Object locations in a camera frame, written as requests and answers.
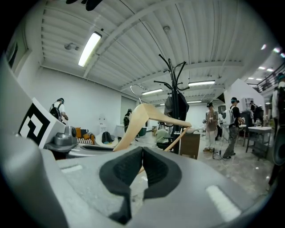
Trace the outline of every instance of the black and white striped fabric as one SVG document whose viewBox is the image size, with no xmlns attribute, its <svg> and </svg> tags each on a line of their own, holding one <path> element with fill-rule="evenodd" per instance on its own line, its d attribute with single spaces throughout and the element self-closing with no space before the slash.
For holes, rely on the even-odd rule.
<svg viewBox="0 0 285 228">
<path fill-rule="evenodd" d="M 78 143 L 83 143 L 83 144 L 92 144 L 91 139 L 84 139 L 84 138 L 77 138 Z"/>
</svg>

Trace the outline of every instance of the black coat rack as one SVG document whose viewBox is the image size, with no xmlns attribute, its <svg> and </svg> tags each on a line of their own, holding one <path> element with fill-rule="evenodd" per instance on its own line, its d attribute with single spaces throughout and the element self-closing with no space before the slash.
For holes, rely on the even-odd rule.
<svg viewBox="0 0 285 228">
<path fill-rule="evenodd" d="M 166 63 L 166 65 L 168 66 L 168 69 L 165 70 L 164 72 L 168 71 L 170 73 L 170 77 L 171 77 L 171 82 L 172 82 L 172 86 L 169 85 L 168 83 L 164 82 L 164 81 L 154 81 L 154 82 L 157 82 L 157 83 L 162 83 L 164 84 L 167 88 L 169 88 L 171 90 L 171 94 L 172 94 L 172 104 L 173 104 L 173 118 L 174 119 L 179 119 L 179 101 L 178 101 L 178 91 L 177 90 L 180 90 L 180 91 L 183 91 L 183 90 L 187 90 L 189 89 L 189 86 L 184 88 L 184 89 L 180 89 L 177 85 L 179 84 L 182 84 L 181 83 L 178 83 L 178 79 L 179 79 L 179 76 L 186 64 L 186 62 L 184 61 L 183 63 L 180 63 L 178 64 L 174 69 L 173 69 L 173 66 L 172 66 L 172 63 L 171 63 L 171 60 L 170 58 L 168 59 L 168 62 L 163 58 L 163 56 L 161 54 L 159 54 L 159 57 L 161 57 L 163 59 L 163 61 Z M 178 66 L 181 66 L 181 69 L 178 73 L 178 76 L 176 77 L 175 75 L 175 70 Z M 179 135 L 180 135 L 180 127 L 178 125 L 174 125 L 173 126 L 173 140 L 176 140 Z M 178 154 L 179 153 L 179 145 L 180 143 L 176 143 L 174 148 L 173 148 L 173 152 L 175 154 Z"/>
</svg>

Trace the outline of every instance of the balcony railing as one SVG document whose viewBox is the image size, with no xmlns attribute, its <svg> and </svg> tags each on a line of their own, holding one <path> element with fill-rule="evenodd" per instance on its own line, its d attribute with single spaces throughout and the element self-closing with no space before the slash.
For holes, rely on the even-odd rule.
<svg viewBox="0 0 285 228">
<path fill-rule="evenodd" d="M 278 83 L 277 75 L 279 73 L 285 74 L 285 62 L 281 64 L 274 72 L 272 72 L 269 76 L 267 76 L 263 81 L 258 83 L 257 85 L 249 84 L 252 88 L 254 88 L 257 92 L 261 93 L 266 89 L 274 86 Z"/>
</svg>

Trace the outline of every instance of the brown shirt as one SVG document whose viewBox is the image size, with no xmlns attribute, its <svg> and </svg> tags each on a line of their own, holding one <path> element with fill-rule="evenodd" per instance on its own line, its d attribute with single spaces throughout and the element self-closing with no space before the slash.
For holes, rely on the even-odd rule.
<svg viewBox="0 0 285 228">
<path fill-rule="evenodd" d="M 208 110 L 206 112 L 207 131 L 215 131 L 217 129 L 218 118 L 219 118 L 219 113 L 216 110 L 213 110 L 213 112 Z"/>
</svg>

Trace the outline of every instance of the polished floor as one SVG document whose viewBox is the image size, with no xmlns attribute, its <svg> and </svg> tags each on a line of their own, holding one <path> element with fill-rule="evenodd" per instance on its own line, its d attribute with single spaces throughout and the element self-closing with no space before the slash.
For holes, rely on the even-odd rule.
<svg viewBox="0 0 285 228">
<path fill-rule="evenodd" d="M 155 138 L 148 132 L 145 136 L 140 137 L 132 143 L 132 146 L 143 146 L 143 147 L 156 147 Z M 203 152 L 205 148 L 205 136 L 200 137 L 198 160 L 206 163 L 207 165 L 214 168 L 227 178 L 238 183 L 244 190 L 254 199 L 262 199 L 268 192 L 268 181 L 271 175 L 273 164 L 266 159 L 258 159 L 252 154 L 251 149 L 248 153 L 245 152 L 246 147 L 242 146 L 242 140 L 239 140 L 236 147 L 235 153 L 231 159 L 225 161 L 218 157 L 215 160 L 212 158 L 212 154 L 209 152 Z M 222 148 L 222 155 L 227 148 L 228 143 L 224 140 L 216 141 L 215 148 Z M 143 196 L 143 190 L 147 188 L 147 175 L 145 172 L 139 174 L 131 185 L 132 189 L 132 201 L 136 204 L 135 208 L 139 208 L 138 204 L 142 203 L 141 199 Z"/>
</svg>

